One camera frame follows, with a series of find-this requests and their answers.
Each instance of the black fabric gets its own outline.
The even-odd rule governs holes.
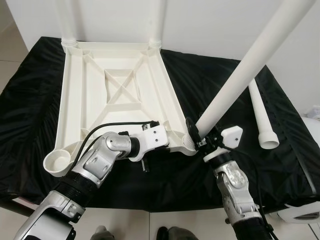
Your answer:
[[[237,240],[273,240],[261,217],[238,221],[232,227]]]
[[[186,117],[197,121],[239,61],[162,50],[161,56]],[[0,96],[0,197],[22,196],[39,204],[58,179],[43,169],[54,148],[65,54],[60,39],[42,37]],[[313,202],[320,192],[320,150],[267,67],[256,77],[280,146],[264,150],[249,91],[245,90],[218,126],[243,128],[239,149],[256,160],[262,201],[269,209]],[[217,208],[221,194],[202,156],[152,152],[149,173],[140,162],[117,161],[89,207],[150,212]],[[253,166],[243,155],[224,154],[247,174],[257,197]]]

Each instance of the white plastic tube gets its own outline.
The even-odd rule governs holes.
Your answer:
[[[164,29],[164,19],[166,14],[167,0],[151,1],[151,26],[149,46],[151,48],[161,48],[162,33]]]
[[[240,64],[204,111],[196,126],[204,138],[264,67],[316,0],[284,0]],[[190,148],[190,136],[184,138]]]
[[[54,0],[56,15],[61,31],[62,46],[74,46],[77,44],[74,28],[72,27],[72,15],[68,11],[66,0]]]
[[[279,146],[277,134],[273,131],[264,102],[262,101],[256,80],[252,80],[249,84],[249,91],[253,105],[256,124],[259,129],[259,143],[263,149],[275,149]]]

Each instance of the floor tile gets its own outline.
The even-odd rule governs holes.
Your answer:
[[[22,62],[28,54],[27,47],[15,23],[0,34],[0,60]]]
[[[116,240],[148,240],[149,213],[142,210],[87,208],[77,224],[73,224],[76,240],[89,240],[100,225]]]
[[[0,93],[2,93],[10,78],[16,73],[20,64],[20,62],[0,60]]]
[[[22,216],[18,213],[0,207],[0,239],[13,239],[19,228],[26,220],[26,216]]]
[[[236,240],[231,225],[225,224],[226,213],[220,209],[150,213],[150,240],[156,240],[157,230],[177,226],[193,232],[199,240]],[[281,240],[316,240],[307,224],[288,224],[281,219],[267,219]]]
[[[318,239],[320,239],[320,224],[319,223],[310,223],[309,228],[313,232],[313,234],[316,235],[316,237]]]

